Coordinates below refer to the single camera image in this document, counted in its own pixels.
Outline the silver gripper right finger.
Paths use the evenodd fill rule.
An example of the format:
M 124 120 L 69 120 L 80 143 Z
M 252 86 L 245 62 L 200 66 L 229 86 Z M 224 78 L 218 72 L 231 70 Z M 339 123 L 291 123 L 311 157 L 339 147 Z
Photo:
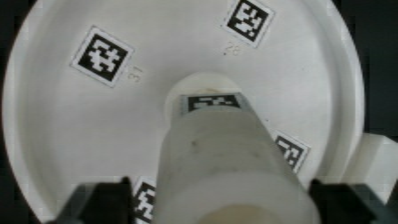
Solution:
M 311 181 L 321 224 L 389 224 L 389 211 L 366 184 Z

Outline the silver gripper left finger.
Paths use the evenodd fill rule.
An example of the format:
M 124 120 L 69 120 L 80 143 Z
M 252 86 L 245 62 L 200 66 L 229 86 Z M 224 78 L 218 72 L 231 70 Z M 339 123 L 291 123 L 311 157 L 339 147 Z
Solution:
M 83 183 L 58 213 L 58 224 L 133 224 L 131 182 Z

